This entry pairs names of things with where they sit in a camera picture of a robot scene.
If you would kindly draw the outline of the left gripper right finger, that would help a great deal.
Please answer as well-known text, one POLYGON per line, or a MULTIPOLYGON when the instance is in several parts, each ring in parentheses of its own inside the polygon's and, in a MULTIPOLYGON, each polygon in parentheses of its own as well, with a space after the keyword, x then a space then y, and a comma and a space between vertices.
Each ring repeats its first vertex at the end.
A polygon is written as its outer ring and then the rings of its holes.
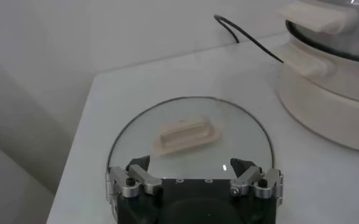
POLYGON ((276 199, 276 205, 283 203, 284 176, 279 169, 270 168, 264 172, 252 161, 237 158, 230 160, 236 178, 230 180, 230 194, 233 197, 248 195, 250 191, 260 199, 276 199))

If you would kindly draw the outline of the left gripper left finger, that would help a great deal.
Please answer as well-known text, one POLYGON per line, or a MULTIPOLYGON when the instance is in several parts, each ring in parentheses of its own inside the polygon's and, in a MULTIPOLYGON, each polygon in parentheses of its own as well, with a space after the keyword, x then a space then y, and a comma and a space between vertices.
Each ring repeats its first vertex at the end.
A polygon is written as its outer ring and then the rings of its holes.
POLYGON ((163 181, 148 173, 150 156, 135 158, 125 169, 108 166, 105 171, 106 199, 114 203, 116 197, 135 198, 142 192, 155 195, 162 188, 163 181))

